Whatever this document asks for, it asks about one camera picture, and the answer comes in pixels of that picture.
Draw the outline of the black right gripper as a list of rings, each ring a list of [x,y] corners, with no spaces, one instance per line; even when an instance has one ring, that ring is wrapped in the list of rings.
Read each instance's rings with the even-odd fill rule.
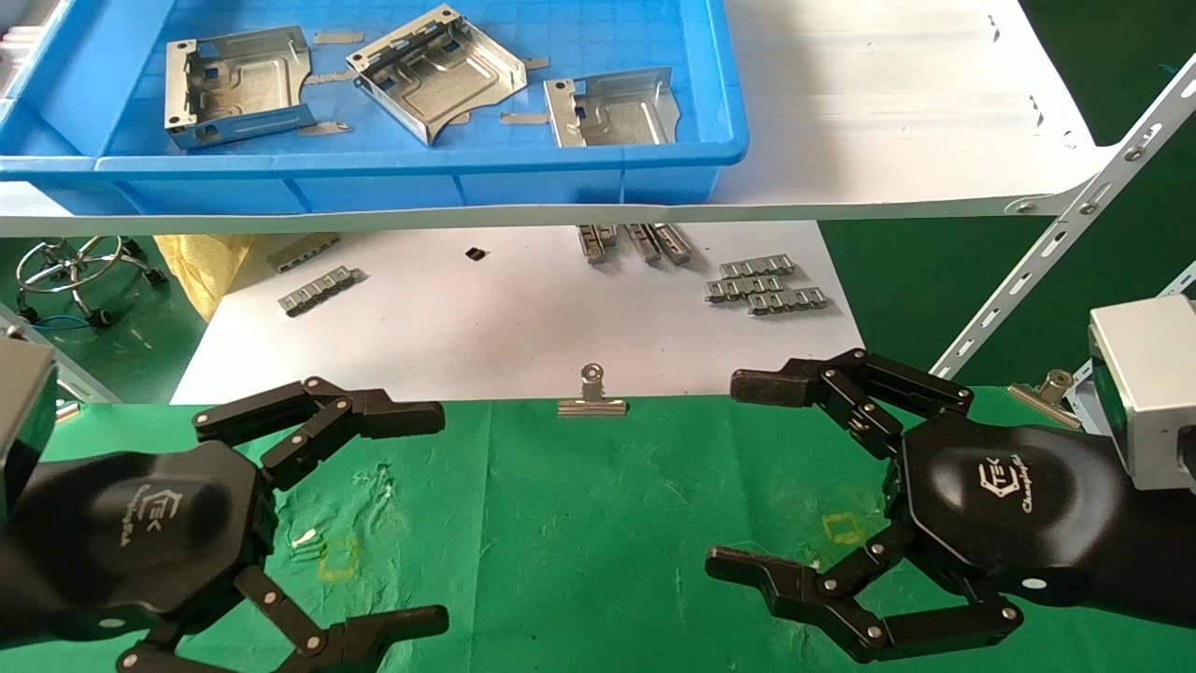
[[[902,524],[826,573],[724,546],[704,558],[709,579],[759,591],[771,616],[819,629],[856,662],[1003,642],[1024,617],[996,592],[1050,606],[1118,601],[1118,526],[1131,482],[1109,440],[975,422],[960,416],[974,405],[970,388],[864,349],[791,359],[774,372],[736,371],[731,398],[820,408],[875,459],[901,452]],[[902,451],[903,426],[885,405],[929,420],[907,432]],[[864,608],[859,593],[909,555],[966,604],[889,617]]]

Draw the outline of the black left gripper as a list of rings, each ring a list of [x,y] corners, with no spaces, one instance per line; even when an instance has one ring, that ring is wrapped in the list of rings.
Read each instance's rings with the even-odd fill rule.
[[[376,672],[393,644],[448,631],[448,610],[388,610],[317,628],[260,568],[277,530],[271,487],[298,485],[354,438],[427,436],[445,426],[440,402],[309,378],[202,410],[193,429],[208,442],[193,449],[39,465],[38,637],[150,630],[118,657],[118,672],[226,672],[176,647],[244,596],[293,646],[277,672]],[[263,476],[231,448],[277,432],[287,435],[261,457]]]

